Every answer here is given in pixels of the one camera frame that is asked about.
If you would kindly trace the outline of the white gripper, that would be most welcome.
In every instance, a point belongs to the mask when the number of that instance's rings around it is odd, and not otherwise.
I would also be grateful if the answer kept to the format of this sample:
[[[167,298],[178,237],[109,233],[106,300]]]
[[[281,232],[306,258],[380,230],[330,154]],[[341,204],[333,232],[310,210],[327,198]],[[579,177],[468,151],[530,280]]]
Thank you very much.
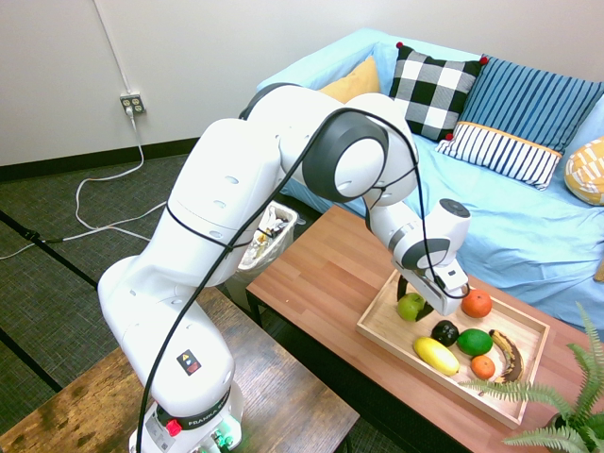
[[[434,310],[444,316],[450,315],[466,297],[466,274],[456,259],[449,264],[438,264],[424,270],[404,268],[395,260],[393,265],[401,274],[396,286],[396,300],[401,300],[407,294],[409,283],[426,299],[424,306],[415,316],[416,322]]]

